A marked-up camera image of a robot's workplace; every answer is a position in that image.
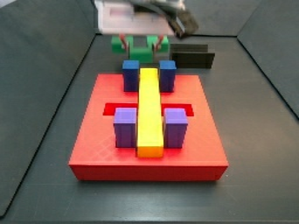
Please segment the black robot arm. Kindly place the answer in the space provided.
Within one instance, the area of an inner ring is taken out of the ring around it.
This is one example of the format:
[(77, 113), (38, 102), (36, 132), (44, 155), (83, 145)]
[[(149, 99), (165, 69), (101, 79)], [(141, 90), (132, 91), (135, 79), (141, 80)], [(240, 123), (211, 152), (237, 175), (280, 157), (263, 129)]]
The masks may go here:
[(116, 35), (120, 49), (129, 51), (129, 35), (156, 35), (149, 45), (156, 52), (165, 36), (189, 37), (199, 29), (184, 0), (93, 0), (97, 10), (97, 30)]

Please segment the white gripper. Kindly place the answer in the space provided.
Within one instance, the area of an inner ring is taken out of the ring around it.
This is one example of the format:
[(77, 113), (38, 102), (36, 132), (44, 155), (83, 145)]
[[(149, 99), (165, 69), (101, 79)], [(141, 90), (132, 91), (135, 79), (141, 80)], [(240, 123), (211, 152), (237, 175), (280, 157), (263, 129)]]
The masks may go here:
[(159, 35), (153, 52), (160, 48), (164, 35), (173, 35), (163, 16), (155, 12), (135, 12), (128, 0), (93, 0), (97, 9), (97, 31), (119, 34), (123, 49), (128, 52), (127, 35)]

